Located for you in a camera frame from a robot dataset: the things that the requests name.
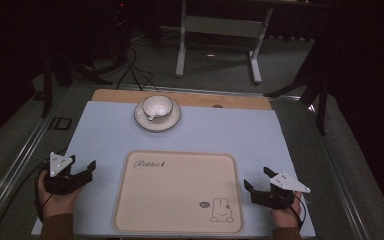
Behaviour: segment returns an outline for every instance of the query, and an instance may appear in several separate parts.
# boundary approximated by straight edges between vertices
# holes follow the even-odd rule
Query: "white table surface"
[[[270,209],[251,203],[243,188],[248,180],[258,190],[269,190],[264,167],[286,171],[296,177],[282,130],[273,110],[248,110],[182,106],[180,121],[163,133],[140,127],[133,116],[136,104],[88,102],[66,156],[76,155],[72,174],[96,160],[93,181],[87,184],[76,203],[74,231],[95,237],[233,237],[270,236],[273,228]],[[181,151],[230,154],[236,160],[241,185],[244,227],[236,234],[137,234],[117,232],[113,212],[124,162],[135,150]],[[36,221],[32,234],[40,234]],[[302,236],[315,236],[310,214]]]

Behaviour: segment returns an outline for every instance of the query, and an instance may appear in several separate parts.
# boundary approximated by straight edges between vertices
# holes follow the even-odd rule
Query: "sleeve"
[[[275,228],[273,229],[273,240],[301,240],[298,228]]]
[[[41,240],[74,239],[73,214],[61,214],[43,220]]]

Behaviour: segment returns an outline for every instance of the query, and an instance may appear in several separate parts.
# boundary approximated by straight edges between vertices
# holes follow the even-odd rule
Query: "hand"
[[[46,192],[45,176],[48,171],[44,170],[40,173],[38,181],[40,204],[43,206],[43,217],[51,217],[60,214],[73,214],[74,204],[80,194],[81,188],[66,195],[57,195]]]
[[[301,199],[301,196],[301,192],[295,192],[294,203],[291,205],[298,215],[301,213],[301,205],[298,200]],[[272,209],[270,213],[273,216],[273,222],[276,228],[298,227],[298,219],[291,209]]]

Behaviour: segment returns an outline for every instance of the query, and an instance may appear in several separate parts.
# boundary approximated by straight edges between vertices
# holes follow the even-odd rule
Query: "beige tray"
[[[121,232],[239,232],[235,160],[226,154],[134,151],[113,220]]]

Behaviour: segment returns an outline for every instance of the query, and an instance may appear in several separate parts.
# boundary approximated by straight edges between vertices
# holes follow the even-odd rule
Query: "dark background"
[[[91,64],[94,56],[123,51],[123,46],[109,50],[114,31],[128,38],[135,25],[158,42],[160,25],[179,25],[177,0],[79,3],[0,0],[0,126],[35,94],[31,79],[42,73],[48,49]],[[120,3],[126,8],[117,15]],[[384,1],[341,4],[330,18],[321,10],[283,7],[274,12],[267,35],[285,41],[318,36],[299,77],[321,73],[329,80],[329,93],[336,97],[384,194]],[[259,8],[242,12],[223,4],[195,3],[190,10],[197,15],[261,17]],[[115,24],[121,26],[114,30]]]

